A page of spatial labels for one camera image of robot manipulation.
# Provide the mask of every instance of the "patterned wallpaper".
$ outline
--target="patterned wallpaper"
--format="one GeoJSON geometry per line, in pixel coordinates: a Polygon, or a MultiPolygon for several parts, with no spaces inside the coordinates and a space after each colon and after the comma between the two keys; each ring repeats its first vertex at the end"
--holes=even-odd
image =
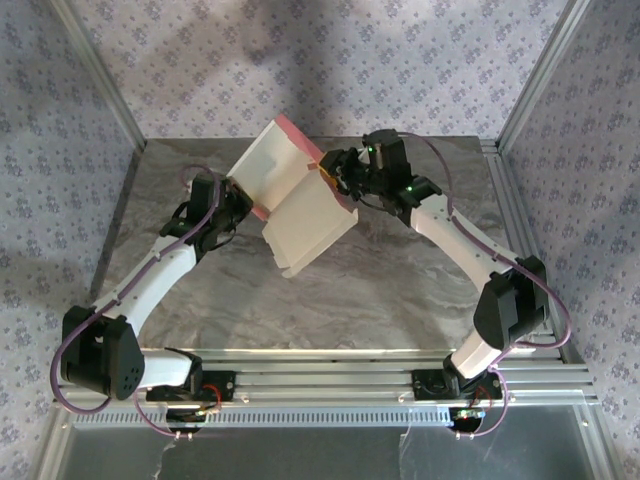
{"type": "Polygon", "coordinates": [[[48,2],[1,2],[0,17],[0,478],[21,479],[62,316],[88,301],[133,148],[48,2]]]}
{"type": "Polygon", "coordinates": [[[508,158],[640,478],[640,4],[594,0],[508,158]]]}
{"type": "Polygon", "coordinates": [[[145,136],[497,137],[565,0],[74,0],[145,136]]]}

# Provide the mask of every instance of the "open book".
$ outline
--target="open book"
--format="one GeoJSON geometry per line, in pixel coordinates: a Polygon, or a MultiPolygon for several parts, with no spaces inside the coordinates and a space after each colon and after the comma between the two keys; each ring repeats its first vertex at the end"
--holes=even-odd
{"type": "Polygon", "coordinates": [[[284,115],[262,131],[228,176],[266,221],[262,235],[283,275],[293,277],[358,223],[318,162],[323,153],[284,115]]]}

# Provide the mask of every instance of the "gray marble surface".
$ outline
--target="gray marble surface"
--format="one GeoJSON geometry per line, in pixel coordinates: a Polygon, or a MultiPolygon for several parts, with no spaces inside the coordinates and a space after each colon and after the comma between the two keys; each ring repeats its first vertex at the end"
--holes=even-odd
{"type": "MultiPolygon", "coordinates": [[[[151,140],[140,162],[103,291],[142,259],[186,198],[180,167],[226,173],[247,139],[151,140]]],[[[455,181],[456,205],[507,246],[480,143],[436,140],[455,181]]],[[[358,139],[317,139],[322,149],[358,139]]],[[[407,140],[414,171],[445,187],[433,154],[407,140]]],[[[167,294],[142,329],[146,347],[449,348],[471,329],[478,293],[438,248],[389,215],[360,208],[360,222],[293,279],[285,279],[255,217],[167,294]]]]}

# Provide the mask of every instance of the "marble tabletop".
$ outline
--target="marble tabletop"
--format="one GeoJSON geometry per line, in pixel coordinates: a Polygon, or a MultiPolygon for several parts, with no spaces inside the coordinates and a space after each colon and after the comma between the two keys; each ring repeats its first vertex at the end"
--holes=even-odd
{"type": "MultiPolygon", "coordinates": [[[[320,138],[323,150],[358,146],[320,138]]],[[[434,140],[450,163],[456,206],[508,246],[488,168],[475,137],[434,140]]],[[[226,173],[249,139],[150,140],[138,168],[103,292],[145,256],[181,201],[178,173],[205,163],[226,173]]],[[[446,190],[444,173],[419,141],[407,140],[415,173],[446,190]]],[[[251,217],[234,240],[209,253],[152,312],[145,347],[455,348],[472,328],[478,293],[424,237],[388,214],[360,207],[353,229],[292,279],[285,279],[251,217]]]]}

